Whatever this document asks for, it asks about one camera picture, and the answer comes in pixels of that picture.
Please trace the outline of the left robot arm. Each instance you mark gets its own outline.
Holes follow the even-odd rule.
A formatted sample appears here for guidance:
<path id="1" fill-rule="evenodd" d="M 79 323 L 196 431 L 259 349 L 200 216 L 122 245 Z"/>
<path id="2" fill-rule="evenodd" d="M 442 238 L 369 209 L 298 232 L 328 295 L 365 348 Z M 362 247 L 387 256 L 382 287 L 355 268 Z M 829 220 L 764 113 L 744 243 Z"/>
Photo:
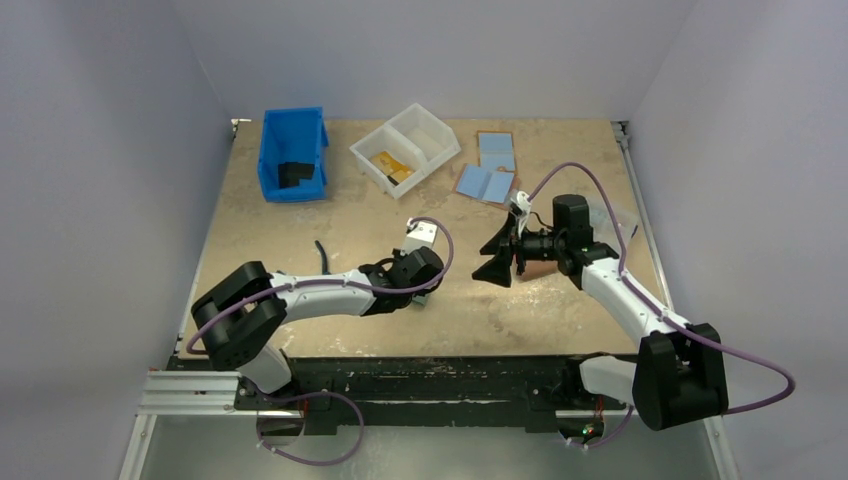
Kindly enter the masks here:
<path id="1" fill-rule="evenodd" d="M 436 289 L 446 265 L 429 247 L 374 264 L 317 276 L 271 273 L 260 261 L 239 266 L 191 307 L 196 333 L 186 350 L 217 371 L 237 371 L 272 408 L 297 399 L 298 382 L 271 338 L 287 323 L 331 316 L 387 314 Z"/>

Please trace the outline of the green card holder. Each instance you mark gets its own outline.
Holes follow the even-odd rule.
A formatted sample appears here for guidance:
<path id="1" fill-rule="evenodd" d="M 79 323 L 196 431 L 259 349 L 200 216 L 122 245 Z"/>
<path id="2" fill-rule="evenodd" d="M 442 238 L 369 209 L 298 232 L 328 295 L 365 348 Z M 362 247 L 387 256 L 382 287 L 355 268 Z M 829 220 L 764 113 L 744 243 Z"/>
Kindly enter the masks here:
<path id="1" fill-rule="evenodd" d="M 430 293 L 426 291 L 415 292 L 410 297 L 410 306 L 424 308 L 427 305 Z"/>

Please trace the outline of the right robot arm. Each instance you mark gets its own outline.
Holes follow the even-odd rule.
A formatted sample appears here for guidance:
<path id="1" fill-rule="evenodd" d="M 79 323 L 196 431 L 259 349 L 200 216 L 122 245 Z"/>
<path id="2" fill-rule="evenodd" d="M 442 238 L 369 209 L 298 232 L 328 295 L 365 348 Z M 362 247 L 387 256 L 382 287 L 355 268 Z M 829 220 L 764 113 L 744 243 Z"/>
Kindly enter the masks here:
<path id="1" fill-rule="evenodd" d="M 594 237 L 587 200 L 564 194 L 552 202 L 549 228 L 531 231 L 524 191 L 512 193 L 504 225 L 484 244 L 486 257 L 472 274 L 508 288 L 529 261 L 554 261 L 576 288 L 597 301 L 637 344 L 635 360 L 591 354 L 563 372 L 561 392 L 576 407 L 599 395 L 632 406 L 648 428 L 660 431 L 718 416 L 729 409 L 721 342 L 709 324 L 675 320 L 658 299 L 634 280 L 622 255 Z"/>

